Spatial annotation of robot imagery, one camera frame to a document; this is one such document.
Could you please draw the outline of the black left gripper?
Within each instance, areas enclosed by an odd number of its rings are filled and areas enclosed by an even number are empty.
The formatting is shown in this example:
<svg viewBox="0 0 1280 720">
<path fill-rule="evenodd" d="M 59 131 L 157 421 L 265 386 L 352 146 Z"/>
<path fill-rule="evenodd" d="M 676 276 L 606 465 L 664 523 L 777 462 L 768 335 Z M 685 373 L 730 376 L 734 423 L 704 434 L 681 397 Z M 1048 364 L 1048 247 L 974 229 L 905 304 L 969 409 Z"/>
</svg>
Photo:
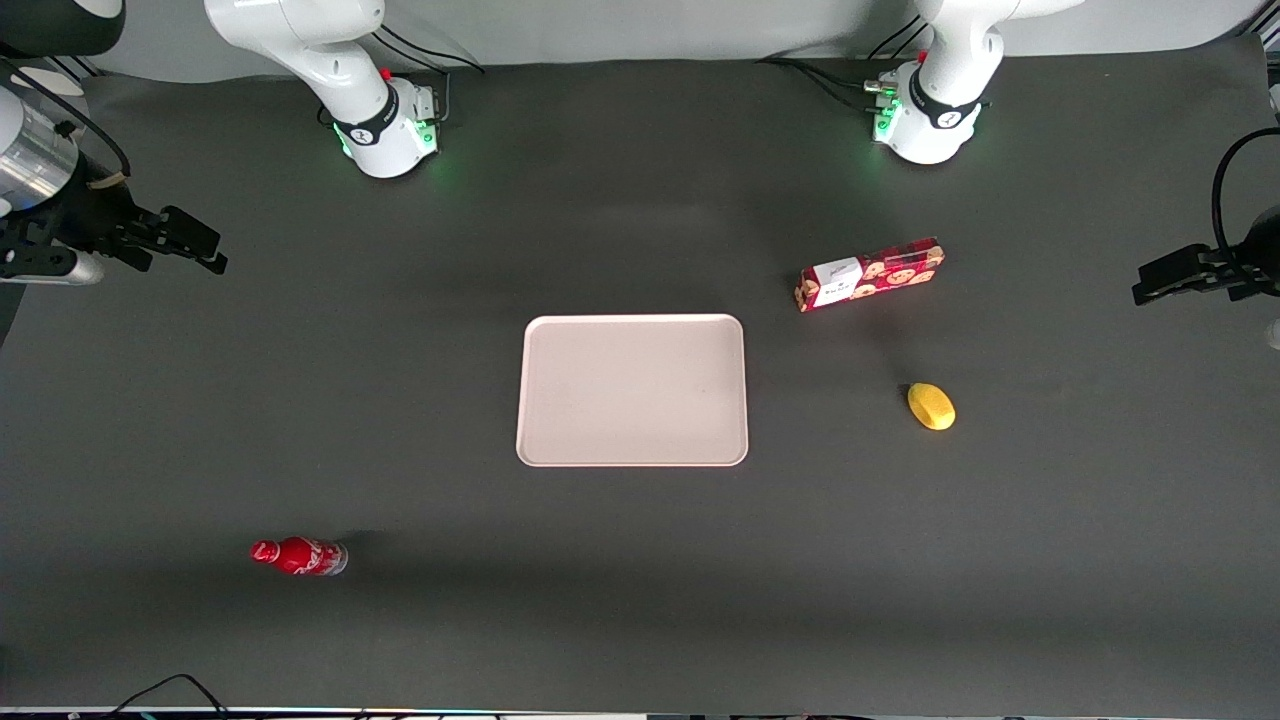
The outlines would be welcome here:
<svg viewBox="0 0 1280 720">
<path fill-rule="evenodd" d="M 1260 214 L 1245 238 L 1231 246 L 1234 260 L 1251 281 L 1238 286 L 1236 274 L 1217 249 L 1193 243 L 1139 268 L 1132 287 L 1138 307 L 1180 293 L 1229 290 L 1233 302 L 1260 295 L 1279 297 L 1279 205 Z"/>
</svg>

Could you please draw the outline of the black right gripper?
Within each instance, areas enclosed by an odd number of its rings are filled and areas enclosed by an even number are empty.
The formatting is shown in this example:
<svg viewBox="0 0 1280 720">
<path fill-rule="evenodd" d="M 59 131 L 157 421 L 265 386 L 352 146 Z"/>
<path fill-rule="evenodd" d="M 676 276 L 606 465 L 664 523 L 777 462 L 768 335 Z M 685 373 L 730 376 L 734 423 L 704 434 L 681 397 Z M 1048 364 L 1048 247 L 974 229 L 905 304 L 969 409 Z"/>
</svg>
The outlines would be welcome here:
<svg viewBox="0 0 1280 720">
<path fill-rule="evenodd" d="M 165 206 L 157 215 L 140 208 L 125 184 L 92 190 L 72 181 L 58 193 L 58 242 L 91 255 L 111 258 L 147 272 L 155 255 L 191 260 L 215 275 L 227 270 L 218 252 L 221 236 L 189 213 Z"/>
</svg>

